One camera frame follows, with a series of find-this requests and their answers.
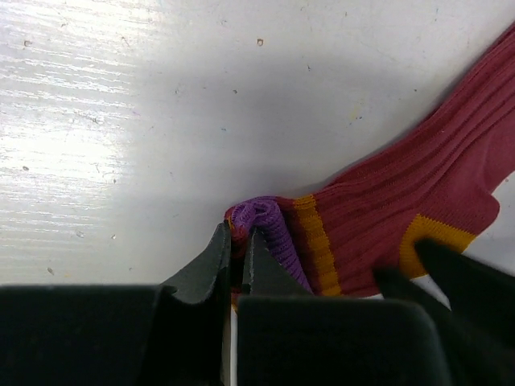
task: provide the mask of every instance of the knit fabric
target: knit fabric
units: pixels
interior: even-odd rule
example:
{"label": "knit fabric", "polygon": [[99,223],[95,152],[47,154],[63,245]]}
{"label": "knit fabric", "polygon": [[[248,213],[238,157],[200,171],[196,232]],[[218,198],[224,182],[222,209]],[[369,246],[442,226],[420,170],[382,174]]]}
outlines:
{"label": "knit fabric", "polygon": [[300,199],[260,197],[229,209],[237,289],[249,230],[320,295],[377,294],[372,268],[425,274],[414,242],[459,252],[499,212],[493,190],[515,170],[515,28],[511,26],[416,129]]}

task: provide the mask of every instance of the white table surface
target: white table surface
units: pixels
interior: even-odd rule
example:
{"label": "white table surface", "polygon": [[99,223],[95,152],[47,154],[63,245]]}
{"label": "white table surface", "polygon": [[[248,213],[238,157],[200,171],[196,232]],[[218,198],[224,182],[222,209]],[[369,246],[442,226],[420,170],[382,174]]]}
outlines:
{"label": "white table surface", "polygon": [[[0,283],[168,278],[227,207],[310,192],[412,128],[514,15],[513,0],[0,0]],[[470,248],[510,272],[514,192]]]}

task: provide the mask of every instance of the fabric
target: fabric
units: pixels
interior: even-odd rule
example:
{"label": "fabric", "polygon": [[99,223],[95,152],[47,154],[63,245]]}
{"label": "fabric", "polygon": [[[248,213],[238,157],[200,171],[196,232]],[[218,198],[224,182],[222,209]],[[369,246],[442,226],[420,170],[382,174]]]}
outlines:
{"label": "fabric", "polygon": [[430,237],[462,252],[499,212],[493,190],[515,170],[515,28],[511,26],[418,127],[300,199],[267,196],[226,213],[233,284],[249,230],[320,295],[378,293],[372,270],[425,274],[413,245]]}

